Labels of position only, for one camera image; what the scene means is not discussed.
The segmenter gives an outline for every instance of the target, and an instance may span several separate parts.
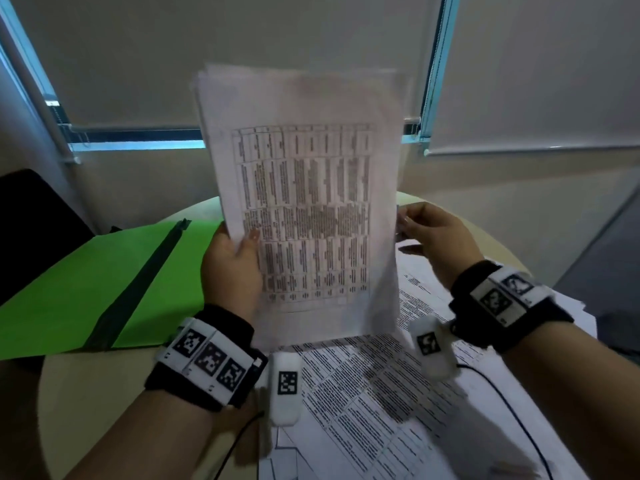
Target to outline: table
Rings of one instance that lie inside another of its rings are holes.
[[[397,193],[399,205],[421,200]],[[164,220],[183,218],[220,220],[220,199],[215,197],[197,203]],[[516,256],[489,234],[464,219],[463,222],[486,256],[526,270]],[[156,350],[66,353],[46,357],[38,391],[38,422],[44,459],[52,480],[64,477],[139,395],[153,366]],[[248,401],[240,414],[236,411],[220,414],[219,434],[207,447],[194,479],[210,478],[217,471],[238,430],[254,411],[256,404]],[[255,428],[251,434],[246,433],[237,450],[238,455],[229,461],[221,478],[255,479]]]

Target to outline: black tape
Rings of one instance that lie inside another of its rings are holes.
[[[183,219],[167,233],[164,240],[140,268],[133,281],[100,315],[84,343],[85,350],[103,351],[113,346],[189,224],[191,221]]]

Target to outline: white sensor device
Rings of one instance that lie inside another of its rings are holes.
[[[275,352],[269,360],[269,418],[274,426],[293,426],[302,412],[302,357]]]
[[[423,375],[430,381],[445,381],[459,373],[453,342],[458,338],[437,315],[423,315],[409,323],[413,353]]]

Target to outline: wire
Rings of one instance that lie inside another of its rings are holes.
[[[498,393],[498,395],[500,396],[500,399],[502,400],[504,405],[507,406],[507,408],[509,409],[511,414],[513,414],[513,417],[516,419],[516,421],[518,422],[518,424],[520,425],[520,427],[524,431],[524,434],[527,436],[527,438],[529,439],[529,441],[533,445],[533,448],[536,449],[536,452],[538,453],[538,456],[540,457],[540,460],[542,460],[542,464],[545,466],[545,470],[547,471],[547,475],[549,476],[549,480],[554,480],[554,476],[551,475],[551,469],[549,468],[549,464],[547,463],[547,459],[544,457],[544,455],[542,455],[542,452],[540,451],[540,448],[538,448],[538,445],[536,444],[536,442],[533,441],[533,438],[531,437],[531,435],[527,431],[527,428],[524,427],[522,421],[520,420],[520,418],[516,414],[516,411],[513,410],[513,408],[511,407],[511,405],[507,401],[507,398],[500,392],[500,389],[498,389],[498,387],[496,387],[496,385],[493,382],[491,382],[491,379],[489,379],[487,376],[485,376],[482,372],[478,371],[475,367],[471,367],[470,365],[467,365],[465,363],[459,363],[459,364],[456,364],[456,365],[458,366],[459,369],[469,369],[470,371],[474,371],[476,374],[480,374],[484,378],[484,380],[489,382],[489,385],[491,387],[493,387],[493,390]]]
[[[222,460],[222,465],[220,465],[220,468],[218,469],[218,473],[216,473],[216,476],[213,477],[213,480],[218,480],[218,478],[220,478],[220,474],[222,473],[222,470],[224,470],[225,465],[229,461],[229,458],[231,458],[231,453],[234,452],[234,448],[236,447],[236,445],[240,441],[240,438],[242,438],[242,435],[244,435],[244,432],[249,428],[249,426],[251,426],[251,424],[254,421],[260,419],[263,416],[264,416],[264,411],[260,411],[258,414],[256,414],[254,417],[252,417],[249,421],[247,421],[244,424],[244,426],[242,427],[242,429],[240,430],[240,432],[236,436],[236,439],[235,439],[234,443],[231,445],[231,448],[229,448],[229,451],[227,452],[227,455],[226,455],[225,459]]]

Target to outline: black wristband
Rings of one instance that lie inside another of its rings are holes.
[[[482,348],[493,346],[502,354],[515,346],[542,323],[549,321],[573,322],[573,318],[556,305],[552,298],[544,298],[539,303],[526,307],[524,302],[513,293],[505,290],[502,284],[495,285],[500,293],[509,300],[528,308],[526,313],[508,326],[501,324],[484,306],[471,297],[470,293],[482,284],[490,275],[499,270],[491,261],[480,261],[460,274],[451,288],[453,301],[449,304],[456,318],[451,322],[451,332],[460,339]],[[526,275],[510,276],[509,279],[524,279]]]
[[[239,316],[217,305],[205,305],[195,318],[212,325],[224,334],[233,343],[251,356],[256,356],[254,350],[250,348],[253,338],[253,327]],[[249,371],[252,375],[259,377],[264,366],[256,371]],[[146,390],[165,390],[169,394],[180,397],[188,403],[199,406],[203,409],[217,412],[222,409],[222,405],[212,396],[190,382],[186,377],[167,367],[163,363],[156,363],[151,374],[145,382]],[[249,394],[251,387],[239,387],[234,395],[234,405],[243,403]]]

